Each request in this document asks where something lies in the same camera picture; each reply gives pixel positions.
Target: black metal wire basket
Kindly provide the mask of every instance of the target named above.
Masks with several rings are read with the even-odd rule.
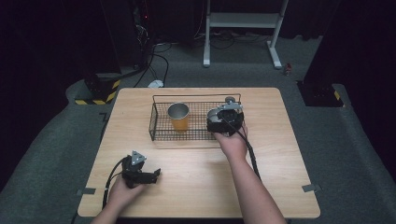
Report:
[[[214,99],[213,102],[195,102],[194,97],[204,96]],[[235,102],[240,104],[241,94],[210,94],[210,95],[153,95],[151,119],[148,132],[152,141],[178,141],[178,140],[214,140],[212,133],[207,131],[207,112],[219,105],[224,105],[220,97],[232,96]],[[183,102],[189,107],[189,127],[185,132],[177,132],[167,114],[168,107],[175,102],[177,97],[191,98],[191,101]]]

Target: metal cup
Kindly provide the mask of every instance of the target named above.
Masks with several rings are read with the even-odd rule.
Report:
[[[189,107],[183,103],[174,103],[168,108],[168,116],[175,131],[184,133],[189,129]]]

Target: person's right hand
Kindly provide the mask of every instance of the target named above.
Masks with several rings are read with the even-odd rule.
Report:
[[[239,129],[239,132],[245,137],[248,136],[248,128],[244,125]],[[221,150],[228,160],[245,160],[248,147],[245,140],[239,135],[234,133],[231,136],[224,136],[222,133],[213,133],[220,143]]]

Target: person's right arm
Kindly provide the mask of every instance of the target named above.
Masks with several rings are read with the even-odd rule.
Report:
[[[246,224],[286,223],[267,188],[246,160],[247,145],[238,133],[226,137],[214,133],[230,163],[233,182]]]

